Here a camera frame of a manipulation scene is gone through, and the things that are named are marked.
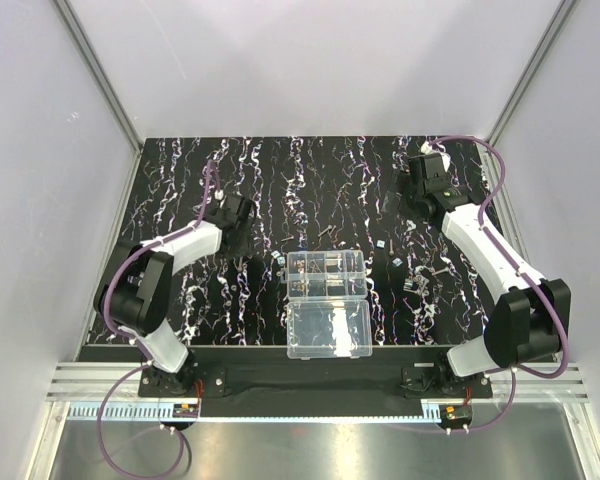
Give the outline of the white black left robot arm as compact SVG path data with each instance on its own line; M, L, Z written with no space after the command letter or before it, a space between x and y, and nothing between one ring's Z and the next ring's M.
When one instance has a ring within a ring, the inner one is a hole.
M194 353L167 320L172 277L208 256L244 256L253 240L256 204L227 194L202 217L164 237L114 246L93 300L109 330L139 348L146 372L165 393L184 396L200 386Z

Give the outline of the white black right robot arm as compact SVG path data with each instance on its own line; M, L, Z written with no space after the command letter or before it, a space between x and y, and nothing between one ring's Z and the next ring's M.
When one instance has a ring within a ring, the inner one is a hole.
M551 375L560 376L569 356L571 291L566 283L547 279L506 242L473 192L453 185L443 154L409 158L399 191L401 209L449 239L494 302L482 335L450 348L439 361L441 385L461 385L505 369L527 371L529 363L555 354L563 359Z

